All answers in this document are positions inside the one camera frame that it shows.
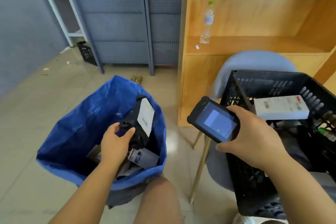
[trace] shelf board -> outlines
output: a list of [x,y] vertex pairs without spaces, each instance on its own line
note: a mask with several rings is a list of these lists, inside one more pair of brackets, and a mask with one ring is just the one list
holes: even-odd
[[326,50],[308,46],[294,37],[278,36],[212,36],[208,44],[200,44],[200,38],[190,36],[187,56],[232,55],[247,50],[263,50],[277,53],[323,54]]

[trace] blue tarp bag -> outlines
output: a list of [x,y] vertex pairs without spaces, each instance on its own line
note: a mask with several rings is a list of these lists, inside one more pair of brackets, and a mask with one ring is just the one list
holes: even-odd
[[132,200],[143,192],[149,178],[163,171],[167,157],[166,125],[162,110],[153,97],[142,86],[123,77],[114,76],[61,118],[38,150],[37,162],[52,174],[80,186],[89,174],[85,170],[87,154],[100,144],[111,124],[121,122],[128,115],[138,95],[145,95],[154,109],[152,133],[156,138],[155,151],[160,158],[156,167],[133,173],[112,184],[107,205],[121,205]]

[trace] left hand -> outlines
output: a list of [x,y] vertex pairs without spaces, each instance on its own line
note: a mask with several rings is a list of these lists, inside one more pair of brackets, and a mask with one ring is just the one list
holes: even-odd
[[119,122],[108,127],[101,141],[101,164],[118,167],[124,161],[127,152],[128,144],[135,132],[135,128],[129,129],[122,137],[118,137],[116,132],[119,130]]

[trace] forearm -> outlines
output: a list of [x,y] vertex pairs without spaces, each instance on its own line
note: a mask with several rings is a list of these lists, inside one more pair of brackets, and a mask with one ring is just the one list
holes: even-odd
[[275,185],[289,223],[329,224],[336,219],[336,204],[299,163],[290,156],[265,170]]
[[117,170],[99,164],[49,223],[99,223]]

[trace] grey chair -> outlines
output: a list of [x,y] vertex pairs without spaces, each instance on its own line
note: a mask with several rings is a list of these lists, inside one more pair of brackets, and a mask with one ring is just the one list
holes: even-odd
[[[231,56],[220,69],[213,83],[210,98],[220,99],[232,70],[250,69],[266,71],[296,72],[295,66],[285,57],[274,52],[244,51]],[[195,149],[202,132],[199,132],[194,143],[189,144]],[[194,202],[195,193],[201,178],[204,164],[207,164],[212,179],[221,187],[233,191],[226,154],[215,149],[216,143],[204,135],[204,148],[198,165],[194,185],[191,190],[190,204]]]

